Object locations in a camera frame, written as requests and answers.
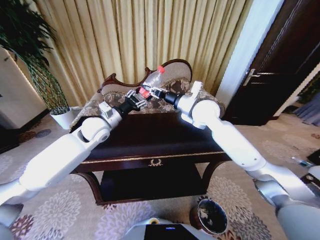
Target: beige curtain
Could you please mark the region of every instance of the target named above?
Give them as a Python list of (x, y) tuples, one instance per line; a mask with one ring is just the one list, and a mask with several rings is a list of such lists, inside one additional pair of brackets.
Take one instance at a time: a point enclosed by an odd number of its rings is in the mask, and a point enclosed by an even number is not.
[(193, 79), (218, 89), (252, 0), (41, 0), (31, 4), (56, 30), (47, 54), (71, 106), (104, 79), (133, 84), (145, 66), (187, 60)]

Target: drawer handle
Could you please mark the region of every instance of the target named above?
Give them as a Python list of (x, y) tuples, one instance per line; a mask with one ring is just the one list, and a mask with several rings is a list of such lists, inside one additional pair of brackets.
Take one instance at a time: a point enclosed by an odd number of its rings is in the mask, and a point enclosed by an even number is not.
[(159, 167), (159, 166), (162, 166), (163, 164), (162, 164), (162, 161), (161, 161), (161, 159), (158, 159), (158, 162), (157, 163), (155, 163), (155, 160), (154, 159), (152, 159), (151, 161), (150, 161), (150, 164), (148, 165), (149, 167)]

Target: red bottle cap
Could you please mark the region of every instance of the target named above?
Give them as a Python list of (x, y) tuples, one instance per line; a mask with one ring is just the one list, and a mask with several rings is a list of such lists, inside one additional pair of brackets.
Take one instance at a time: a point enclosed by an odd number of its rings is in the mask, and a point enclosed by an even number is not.
[(147, 99), (148, 97), (150, 97), (150, 92), (145, 90), (143, 87), (140, 87), (139, 89), (139, 93), (145, 98)]
[(163, 74), (165, 72), (165, 68), (163, 66), (158, 66), (158, 71)]

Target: white flower pot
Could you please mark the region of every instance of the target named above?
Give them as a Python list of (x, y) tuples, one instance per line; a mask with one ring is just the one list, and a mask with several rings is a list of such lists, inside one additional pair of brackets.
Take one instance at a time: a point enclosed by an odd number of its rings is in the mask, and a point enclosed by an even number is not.
[(75, 119), (74, 112), (70, 108), (69, 111), (59, 115), (51, 115), (53, 119), (63, 128), (68, 130), (72, 121)]

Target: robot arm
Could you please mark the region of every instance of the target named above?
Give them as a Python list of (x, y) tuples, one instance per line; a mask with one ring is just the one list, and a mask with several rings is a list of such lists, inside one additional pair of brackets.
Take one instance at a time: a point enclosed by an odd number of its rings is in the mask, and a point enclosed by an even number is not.
[(151, 95), (161, 96), (181, 117), (197, 128), (208, 127), (213, 140), (248, 175), (254, 179), (262, 197), (276, 208), (277, 219), (289, 239), (316, 240), (320, 236), (319, 198), (288, 168), (271, 164), (228, 121), (219, 119), (220, 108), (211, 100), (196, 103), (201, 82), (195, 82), (191, 96), (151, 89)]
[(101, 117), (90, 117), (74, 132), (63, 135), (27, 164), (19, 179), (0, 185), (0, 206), (20, 204), (33, 198), (42, 189), (56, 185), (85, 160), (98, 144), (110, 136), (110, 131), (131, 111), (147, 105), (139, 88), (125, 95), (125, 102), (111, 108), (102, 102)]

